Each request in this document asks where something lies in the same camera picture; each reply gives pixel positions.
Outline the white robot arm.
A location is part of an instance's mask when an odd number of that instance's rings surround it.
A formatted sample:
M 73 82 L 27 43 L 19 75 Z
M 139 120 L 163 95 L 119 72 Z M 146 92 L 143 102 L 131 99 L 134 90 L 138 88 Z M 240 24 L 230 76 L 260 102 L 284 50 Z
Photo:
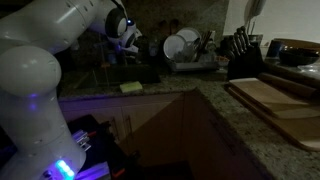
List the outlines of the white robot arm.
M 86 161 L 57 100 L 54 57 L 91 29 L 118 39 L 128 29 L 121 0 L 33 0 L 0 20 L 0 123 L 17 152 L 0 180 L 73 180 Z

